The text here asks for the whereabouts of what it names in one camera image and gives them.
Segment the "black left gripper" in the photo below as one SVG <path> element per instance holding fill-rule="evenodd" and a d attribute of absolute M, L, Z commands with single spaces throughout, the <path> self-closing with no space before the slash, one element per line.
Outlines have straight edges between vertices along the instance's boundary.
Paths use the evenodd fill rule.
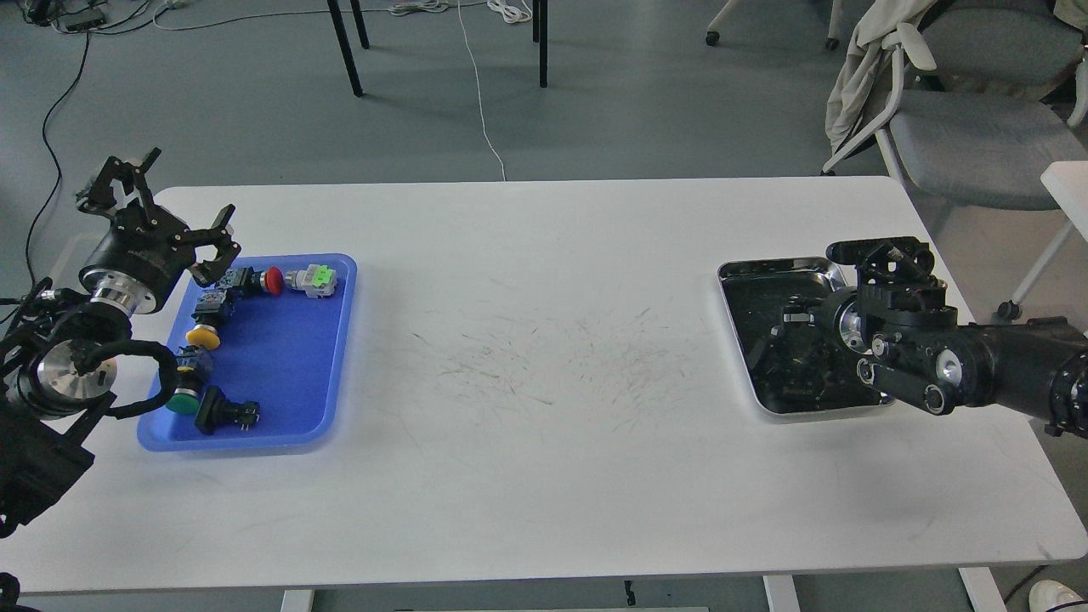
<path fill-rule="evenodd" d="M 152 148 L 139 162 L 109 156 L 96 178 L 76 193 L 78 212 L 112 223 L 79 271 L 81 286 L 92 293 L 110 276 L 128 279 L 141 286 L 135 310 L 140 315 L 163 309 L 184 271 L 198 286 L 214 286 L 242 254 L 230 228 L 234 204 L 223 207 L 207 229 L 190 229 L 174 218 L 158 220 L 146 174 L 160 155 Z M 122 217 L 129 209 L 136 219 Z M 201 247 L 213 247 L 214 257 L 198 261 Z"/>

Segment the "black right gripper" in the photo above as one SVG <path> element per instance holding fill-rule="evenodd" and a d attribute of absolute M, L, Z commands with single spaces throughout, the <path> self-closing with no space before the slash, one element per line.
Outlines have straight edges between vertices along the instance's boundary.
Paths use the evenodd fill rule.
<path fill-rule="evenodd" d="M 945 309 L 947 284 L 934 276 L 935 255 L 917 237 L 834 241 L 826 249 L 832 264 L 855 268 L 860 314 L 905 317 Z"/>

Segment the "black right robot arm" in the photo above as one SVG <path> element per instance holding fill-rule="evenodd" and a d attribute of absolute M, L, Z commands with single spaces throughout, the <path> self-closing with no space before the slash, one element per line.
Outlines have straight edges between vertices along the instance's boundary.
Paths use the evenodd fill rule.
<path fill-rule="evenodd" d="M 935 256 L 913 236 L 836 241 L 832 264 L 856 284 L 812 308 L 813 325 L 858 356 L 863 385 L 943 416 L 999 405 L 1085 437 L 1085 334 L 1061 317 L 1025 325 L 960 325 Z"/>

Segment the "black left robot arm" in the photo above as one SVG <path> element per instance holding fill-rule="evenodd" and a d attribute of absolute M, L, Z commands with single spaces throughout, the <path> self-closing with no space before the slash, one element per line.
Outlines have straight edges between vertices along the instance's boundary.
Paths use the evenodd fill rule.
<path fill-rule="evenodd" d="M 110 156 L 77 194 L 79 212 L 110 224 L 79 271 L 81 290 L 44 276 L 14 302 L 1 343 L 3 537 L 53 507 L 92 467 L 84 442 L 102 418 L 140 416 L 174 395 L 174 352 L 133 336 L 133 316 L 163 309 L 183 274 L 214 284 L 242 252 L 233 205 L 207 229 L 156 205 L 146 175 L 160 154 L 153 148 L 140 162 Z"/>

